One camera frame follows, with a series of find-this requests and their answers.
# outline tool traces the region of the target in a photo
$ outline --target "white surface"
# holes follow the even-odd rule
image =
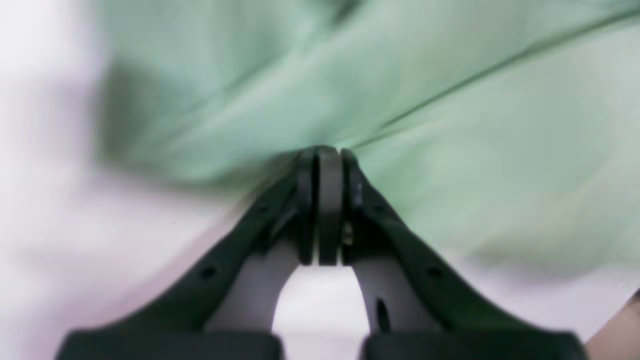
[[[242,209],[242,195],[178,192],[93,163],[104,57],[83,14],[72,0],[0,1],[0,359],[52,359],[70,329],[140,307]],[[640,279],[605,265],[556,279],[512,263],[454,264],[506,309],[583,339]],[[355,359],[361,303],[348,269],[296,273],[275,324],[290,359]]]

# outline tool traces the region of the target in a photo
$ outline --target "black clamp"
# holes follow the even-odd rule
[[[340,256],[356,274],[372,332],[362,359],[587,359],[572,334],[537,329],[476,293],[407,228],[351,151],[314,147],[163,295],[73,332],[58,360],[282,359],[276,302],[315,246],[320,265]]]

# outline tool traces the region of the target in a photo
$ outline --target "green fabric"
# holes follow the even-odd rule
[[[640,135],[640,1],[100,9],[113,49],[112,160],[169,181],[242,186],[281,154],[351,147],[438,249],[571,266],[638,259],[630,181],[640,166],[622,159]]]

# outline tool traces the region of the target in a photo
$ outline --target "blurred background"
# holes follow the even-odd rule
[[[265,164],[316,143],[354,148],[532,323],[587,341],[640,288],[637,1],[256,4],[0,0],[1,359],[52,359],[69,330],[154,298]],[[300,269],[275,328],[291,359],[354,359],[353,273]]]

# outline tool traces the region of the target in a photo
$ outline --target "black plastic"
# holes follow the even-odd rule
[[[157,300],[74,332],[58,359],[278,359],[276,303],[295,268],[311,264],[315,238],[321,265],[342,254],[355,271],[373,333],[364,359],[586,360],[574,336],[536,329],[474,291],[407,228],[352,152],[329,147],[301,151],[295,171]]]

